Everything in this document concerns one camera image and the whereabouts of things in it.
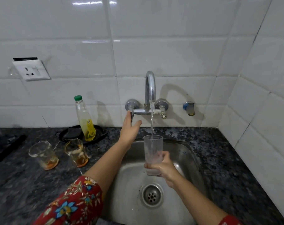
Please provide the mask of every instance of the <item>sink basin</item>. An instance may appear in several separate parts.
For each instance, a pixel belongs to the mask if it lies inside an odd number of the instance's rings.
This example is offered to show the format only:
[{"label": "sink basin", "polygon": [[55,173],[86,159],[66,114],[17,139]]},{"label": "sink basin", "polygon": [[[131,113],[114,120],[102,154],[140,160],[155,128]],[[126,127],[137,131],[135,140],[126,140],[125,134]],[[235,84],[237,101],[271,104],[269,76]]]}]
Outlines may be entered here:
[{"label": "sink basin", "polygon": [[[163,144],[176,169],[210,198],[199,164],[188,147],[176,141]],[[144,163],[144,143],[135,141],[105,196],[102,217],[126,225],[196,224],[177,193],[163,178],[148,176]]]}]

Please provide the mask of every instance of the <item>soap dish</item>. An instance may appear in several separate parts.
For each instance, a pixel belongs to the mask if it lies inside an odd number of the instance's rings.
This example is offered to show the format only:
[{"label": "soap dish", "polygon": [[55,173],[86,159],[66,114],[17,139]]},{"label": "soap dish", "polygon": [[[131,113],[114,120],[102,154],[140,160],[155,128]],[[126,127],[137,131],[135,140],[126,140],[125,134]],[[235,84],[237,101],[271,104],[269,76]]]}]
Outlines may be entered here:
[{"label": "soap dish", "polygon": [[[94,125],[94,128],[96,130],[96,135],[95,135],[95,138],[91,141],[85,141],[84,133],[83,133],[80,125],[75,125],[75,126],[67,128],[67,129],[64,129],[59,134],[58,138],[63,143],[67,143],[69,140],[72,140],[72,139],[80,139],[80,140],[83,141],[84,145],[95,144],[95,143],[99,142],[100,140],[104,139],[108,135],[108,132],[107,132],[107,130],[104,130],[99,125]],[[71,137],[65,137],[65,135],[67,135],[68,132],[71,133],[70,134],[70,135],[72,135]]]}]

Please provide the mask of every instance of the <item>red sleeve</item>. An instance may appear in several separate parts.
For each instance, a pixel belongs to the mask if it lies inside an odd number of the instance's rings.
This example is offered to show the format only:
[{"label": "red sleeve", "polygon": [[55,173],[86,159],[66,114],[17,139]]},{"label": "red sleeve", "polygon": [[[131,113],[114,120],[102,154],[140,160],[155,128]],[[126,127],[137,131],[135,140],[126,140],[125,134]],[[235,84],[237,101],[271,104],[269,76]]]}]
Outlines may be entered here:
[{"label": "red sleeve", "polygon": [[93,179],[81,176],[47,206],[34,224],[95,224],[103,209],[102,193]]},{"label": "red sleeve", "polygon": [[219,225],[242,225],[242,223],[240,223],[234,216],[227,215],[221,220]]}]

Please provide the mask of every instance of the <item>electrical outlet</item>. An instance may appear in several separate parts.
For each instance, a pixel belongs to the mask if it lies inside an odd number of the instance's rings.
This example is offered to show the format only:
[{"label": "electrical outlet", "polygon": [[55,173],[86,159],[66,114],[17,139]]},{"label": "electrical outlet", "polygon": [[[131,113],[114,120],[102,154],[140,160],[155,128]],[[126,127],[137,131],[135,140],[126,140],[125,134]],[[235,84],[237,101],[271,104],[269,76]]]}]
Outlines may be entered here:
[{"label": "electrical outlet", "polygon": [[13,61],[12,63],[20,76],[26,81],[50,79],[47,70],[40,60]]}]

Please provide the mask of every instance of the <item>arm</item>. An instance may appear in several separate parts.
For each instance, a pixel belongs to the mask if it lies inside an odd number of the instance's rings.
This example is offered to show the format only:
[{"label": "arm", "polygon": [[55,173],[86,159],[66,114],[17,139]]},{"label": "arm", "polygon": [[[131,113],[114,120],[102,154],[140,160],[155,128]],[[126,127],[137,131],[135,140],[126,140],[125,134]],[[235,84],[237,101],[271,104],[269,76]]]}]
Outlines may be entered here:
[{"label": "arm", "polygon": [[114,144],[83,176],[92,178],[101,187],[105,195],[109,189],[117,171],[120,168],[121,161],[131,144],[135,140],[142,121],[137,121],[132,126],[130,111],[124,119],[120,137]]},{"label": "arm", "polygon": [[34,224],[95,224],[103,208],[102,195],[109,189],[123,156],[138,134],[141,123],[142,121],[137,121],[132,126],[128,112],[118,142],[50,203]]},{"label": "arm", "polygon": [[167,185],[177,192],[197,224],[218,225],[221,221],[225,222],[223,219],[228,214],[207,199],[192,183],[186,180],[178,170],[176,170],[168,151],[163,151],[163,156],[164,159],[161,163],[145,164],[144,167],[161,171],[160,176],[165,178]]}]

